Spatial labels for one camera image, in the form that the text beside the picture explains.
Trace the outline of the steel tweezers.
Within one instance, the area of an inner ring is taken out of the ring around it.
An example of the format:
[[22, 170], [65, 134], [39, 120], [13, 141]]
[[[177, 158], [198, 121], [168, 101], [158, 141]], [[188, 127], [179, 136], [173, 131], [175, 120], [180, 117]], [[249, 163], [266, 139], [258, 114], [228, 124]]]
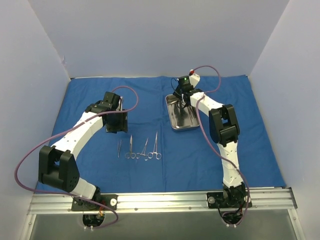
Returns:
[[120, 157], [121, 154], [121, 147], [122, 147], [122, 140], [117, 141], [117, 157]]

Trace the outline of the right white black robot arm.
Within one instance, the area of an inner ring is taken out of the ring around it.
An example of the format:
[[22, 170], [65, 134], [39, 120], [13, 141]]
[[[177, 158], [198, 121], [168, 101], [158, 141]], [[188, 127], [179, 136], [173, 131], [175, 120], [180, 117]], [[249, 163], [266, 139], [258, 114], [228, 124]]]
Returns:
[[219, 103], [196, 88], [200, 76], [193, 71], [179, 77], [177, 82], [173, 94], [186, 107], [194, 107], [197, 114], [202, 112], [208, 116], [210, 137], [218, 146], [216, 153], [222, 163], [223, 203], [232, 207], [241, 200], [245, 201], [246, 186], [240, 174], [237, 152], [240, 127], [234, 107]]

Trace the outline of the blue surgical drape cloth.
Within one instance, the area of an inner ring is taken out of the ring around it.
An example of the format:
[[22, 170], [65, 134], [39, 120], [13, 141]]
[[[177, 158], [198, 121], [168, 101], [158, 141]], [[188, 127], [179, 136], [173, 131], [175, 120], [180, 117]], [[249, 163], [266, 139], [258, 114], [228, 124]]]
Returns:
[[[202, 127], [174, 131], [165, 97], [173, 92], [173, 79], [79, 78], [66, 90], [53, 133], [73, 127], [85, 108], [115, 91], [123, 96], [128, 114], [127, 133], [99, 130], [85, 145], [76, 162], [81, 178], [98, 186], [103, 193], [156, 193], [219, 190], [223, 169], [211, 149], [209, 119], [201, 114]], [[217, 102], [235, 108], [240, 135], [237, 147], [240, 171], [251, 188], [284, 187], [275, 154], [247, 76], [217, 78], [203, 76], [198, 87], [210, 91]], [[127, 159], [130, 136], [133, 152], [141, 153], [148, 138], [146, 153], [153, 151], [156, 132], [160, 160]], [[118, 140], [122, 140], [117, 157]]]

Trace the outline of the steel forceps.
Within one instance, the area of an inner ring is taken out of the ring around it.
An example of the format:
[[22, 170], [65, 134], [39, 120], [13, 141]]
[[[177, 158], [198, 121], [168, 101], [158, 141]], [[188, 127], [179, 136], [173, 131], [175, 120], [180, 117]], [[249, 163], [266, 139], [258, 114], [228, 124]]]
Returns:
[[155, 158], [157, 160], [160, 160], [162, 158], [162, 154], [158, 152], [158, 132], [156, 132], [155, 134], [153, 151], [149, 152], [147, 157], [148, 159]]
[[149, 159], [148, 154], [146, 153], [148, 141], [149, 141], [149, 139], [147, 138], [146, 141], [145, 141], [143, 150], [142, 150], [141, 152], [138, 152], [138, 153], [136, 154], [136, 157], [135, 157], [136, 159], [142, 158], [142, 159], [144, 159], [145, 161], [147, 161], [147, 160]]

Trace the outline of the stainless steel instrument tray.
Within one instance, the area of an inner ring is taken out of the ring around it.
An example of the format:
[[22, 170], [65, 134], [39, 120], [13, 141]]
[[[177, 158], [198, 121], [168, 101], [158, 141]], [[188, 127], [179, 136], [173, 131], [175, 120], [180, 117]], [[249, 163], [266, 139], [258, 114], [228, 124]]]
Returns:
[[165, 103], [170, 124], [174, 131], [187, 131], [200, 126], [194, 107], [183, 107], [181, 101], [173, 94], [165, 97]]

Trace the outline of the steel surgical scissors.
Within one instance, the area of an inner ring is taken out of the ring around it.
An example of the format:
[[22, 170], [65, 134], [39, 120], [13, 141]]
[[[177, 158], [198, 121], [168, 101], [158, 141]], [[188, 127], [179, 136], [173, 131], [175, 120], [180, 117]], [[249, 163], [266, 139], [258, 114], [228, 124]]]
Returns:
[[136, 154], [133, 152], [133, 136], [130, 136], [129, 139], [129, 151], [125, 154], [126, 159], [134, 159]]

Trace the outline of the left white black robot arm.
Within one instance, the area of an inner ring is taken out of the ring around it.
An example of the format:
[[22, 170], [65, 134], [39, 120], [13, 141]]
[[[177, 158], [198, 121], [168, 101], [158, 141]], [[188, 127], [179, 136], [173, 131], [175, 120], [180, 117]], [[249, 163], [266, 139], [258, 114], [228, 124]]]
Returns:
[[106, 92], [103, 100], [90, 104], [76, 125], [52, 146], [43, 146], [39, 151], [38, 180], [40, 183], [83, 198], [90, 210], [100, 206], [98, 187], [80, 177], [77, 157], [91, 137], [101, 128], [109, 133], [127, 132], [126, 112], [121, 113], [123, 98]]

